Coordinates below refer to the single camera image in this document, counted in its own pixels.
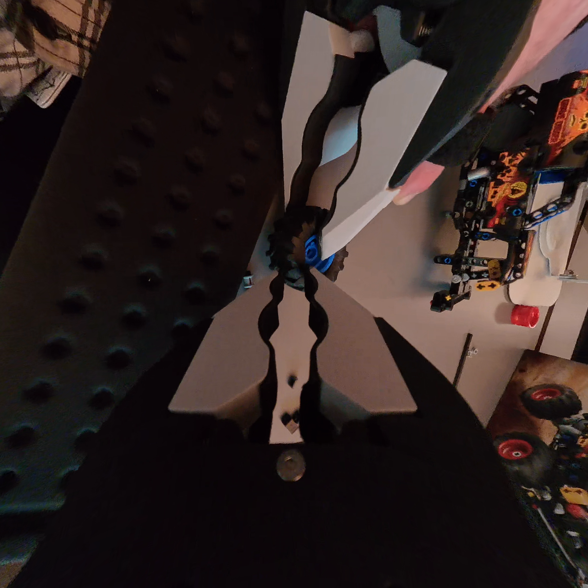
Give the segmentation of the person's left hand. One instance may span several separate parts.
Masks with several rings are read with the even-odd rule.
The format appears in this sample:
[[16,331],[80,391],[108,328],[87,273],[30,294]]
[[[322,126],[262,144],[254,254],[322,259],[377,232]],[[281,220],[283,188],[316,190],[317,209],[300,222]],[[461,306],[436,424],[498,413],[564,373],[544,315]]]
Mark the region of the person's left hand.
[[[548,53],[572,33],[587,18],[587,1],[542,1],[533,26],[517,61],[486,100],[479,112],[498,104],[510,88],[516,86],[525,74],[534,69]],[[393,189],[393,203],[404,205],[416,195],[429,189],[445,168],[425,161],[421,163],[399,188]]]

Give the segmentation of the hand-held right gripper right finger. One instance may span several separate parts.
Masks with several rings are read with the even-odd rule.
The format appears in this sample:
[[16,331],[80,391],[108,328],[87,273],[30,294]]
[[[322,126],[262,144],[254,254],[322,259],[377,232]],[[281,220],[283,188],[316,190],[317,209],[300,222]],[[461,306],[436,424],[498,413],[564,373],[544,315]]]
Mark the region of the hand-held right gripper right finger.
[[330,443],[349,423],[413,415],[417,405],[375,317],[315,269],[305,270],[315,336],[300,393],[300,434]]

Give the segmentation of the toy brick monster truck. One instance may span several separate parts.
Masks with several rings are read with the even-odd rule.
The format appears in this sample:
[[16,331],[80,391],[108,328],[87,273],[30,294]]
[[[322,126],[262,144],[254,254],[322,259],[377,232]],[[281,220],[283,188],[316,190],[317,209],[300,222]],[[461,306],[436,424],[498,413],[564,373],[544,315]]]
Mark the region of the toy brick monster truck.
[[505,139],[488,137],[462,166],[449,215],[458,245],[433,259],[451,269],[452,280],[433,294],[433,312],[452,311],[473,291],[522,281],[539,230],[572,210],[587,180],[587,70],[538,91],[518,86],[499,114],[513,122],[499,122],[497,130],[521,130],[522,136],[508,149]]

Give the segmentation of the white base metal stand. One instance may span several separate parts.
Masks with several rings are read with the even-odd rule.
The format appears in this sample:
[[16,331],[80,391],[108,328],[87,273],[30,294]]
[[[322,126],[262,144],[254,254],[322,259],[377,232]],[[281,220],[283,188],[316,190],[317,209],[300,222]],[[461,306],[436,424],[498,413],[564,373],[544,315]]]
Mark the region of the white base metal stand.
[[539,225],[527,263],[525,276],[508,286],[514,305],[549,307],[556,303],[564,283],[567,260],[577,222],[587,196],[587,183],[576,190],[571,208]]

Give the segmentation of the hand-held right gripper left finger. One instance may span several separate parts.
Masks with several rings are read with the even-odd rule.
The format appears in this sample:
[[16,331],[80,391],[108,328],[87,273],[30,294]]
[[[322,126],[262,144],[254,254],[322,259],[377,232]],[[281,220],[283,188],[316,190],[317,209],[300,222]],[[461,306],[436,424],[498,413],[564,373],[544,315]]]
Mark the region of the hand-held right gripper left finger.
[[236,423],[268,443],[277,401],[271,337],[279,327],[282,278],[273,272],[219,311],[168,406],[172,413]]

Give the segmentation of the long black axle rod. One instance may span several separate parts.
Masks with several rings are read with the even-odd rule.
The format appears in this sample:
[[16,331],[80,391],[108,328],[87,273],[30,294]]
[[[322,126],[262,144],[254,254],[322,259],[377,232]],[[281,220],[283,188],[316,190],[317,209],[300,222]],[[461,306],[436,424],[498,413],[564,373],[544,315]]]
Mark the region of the long black axle rod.
[[459,386],[459,381],[460,381],[460,378],[461,378],[461,375],[462,375],[462,372],[463,372],[463,368],[464,368],[464,365],[465,365],[465,360],[469,356],[468,354],[470,352],[472,339],[473,339],[473,334],[472,333],[468,333],[466,335],[465,342],[464,342],[464,345],[462,347],[462,351],[461,351],[461,354],[460,354],[460,357],[459,357],[458,366],[457,366],[457,369],[456,369],[456,372],[455,372],[454,378],[453,378],[453,386],[456,389]]

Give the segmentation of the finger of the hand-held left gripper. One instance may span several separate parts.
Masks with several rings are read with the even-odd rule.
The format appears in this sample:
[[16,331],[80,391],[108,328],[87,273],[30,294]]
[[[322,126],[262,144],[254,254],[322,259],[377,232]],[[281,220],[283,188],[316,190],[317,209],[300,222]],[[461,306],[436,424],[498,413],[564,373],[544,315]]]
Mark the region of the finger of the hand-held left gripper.
[[357,149],[334,193],[334,213],[322,229],[322,258],[341,250],[399,192],[393,172],[433,102],[447,71],[412,60],[375,84],[359,116]]
[[357,154],[359,116],[373,82],[373,33],[302,17],[281,118],[280,231],[320,231]]

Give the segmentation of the red toy wheel rim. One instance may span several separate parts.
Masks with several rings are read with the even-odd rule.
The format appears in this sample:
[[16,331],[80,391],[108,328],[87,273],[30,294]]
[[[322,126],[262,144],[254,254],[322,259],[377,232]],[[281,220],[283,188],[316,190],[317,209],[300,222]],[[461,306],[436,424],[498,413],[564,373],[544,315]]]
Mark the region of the red toy wheel rim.
[[540,309],[537,306],[514,305],[511,310],[510,323],[513,326],[534,329],[540,321]]

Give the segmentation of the printed toy truck box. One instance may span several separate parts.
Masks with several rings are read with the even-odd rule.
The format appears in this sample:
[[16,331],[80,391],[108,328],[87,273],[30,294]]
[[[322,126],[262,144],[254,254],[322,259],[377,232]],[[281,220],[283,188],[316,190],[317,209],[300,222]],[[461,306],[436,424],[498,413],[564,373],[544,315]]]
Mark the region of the printed toy truck box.
[[587,364],[525,351],[487,429],[542,547],[587,587]]

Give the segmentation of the black toy wheel blue rim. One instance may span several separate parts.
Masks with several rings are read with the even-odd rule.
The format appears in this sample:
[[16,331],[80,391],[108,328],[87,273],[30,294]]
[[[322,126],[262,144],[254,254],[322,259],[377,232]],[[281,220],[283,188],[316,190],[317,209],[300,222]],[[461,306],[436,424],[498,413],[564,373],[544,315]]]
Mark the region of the black toy wheel blue rim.
[[305,277],[315,269],[331,282],[336,282],[348,257],[346,247],[324,257],[322,229],[330,220],[330,211],[317,206],[294,207],[285,212],[269,236],[270,268],[286,286],[305,290]]

